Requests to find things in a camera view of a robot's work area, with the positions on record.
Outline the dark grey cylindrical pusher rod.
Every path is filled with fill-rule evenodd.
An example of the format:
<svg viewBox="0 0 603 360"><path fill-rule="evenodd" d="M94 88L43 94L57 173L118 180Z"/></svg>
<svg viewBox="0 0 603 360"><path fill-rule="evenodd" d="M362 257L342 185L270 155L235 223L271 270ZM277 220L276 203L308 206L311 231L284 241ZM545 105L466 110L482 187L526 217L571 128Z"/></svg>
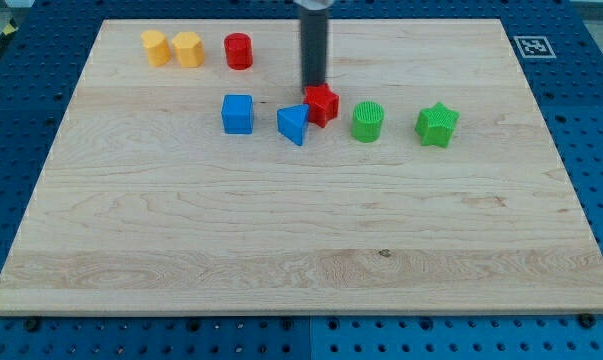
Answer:
<svg viewBox="0 0 603 360"><path fill-rule="evenodd" d="M327 70L328 9L299 8L302 88L325 83Z"/></svg>

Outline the silver rod mount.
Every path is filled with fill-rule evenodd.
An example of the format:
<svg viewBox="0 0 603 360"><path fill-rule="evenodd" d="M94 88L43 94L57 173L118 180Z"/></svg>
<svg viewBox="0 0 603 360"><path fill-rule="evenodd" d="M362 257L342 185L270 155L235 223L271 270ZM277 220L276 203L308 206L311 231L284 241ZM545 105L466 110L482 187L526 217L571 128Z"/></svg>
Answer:
<svg viewBox="0 0 603 360"><path fill-rule="evenodd" d="M306 10L326 10L333 5L334 0L294 0L294 2Z"/></svg>

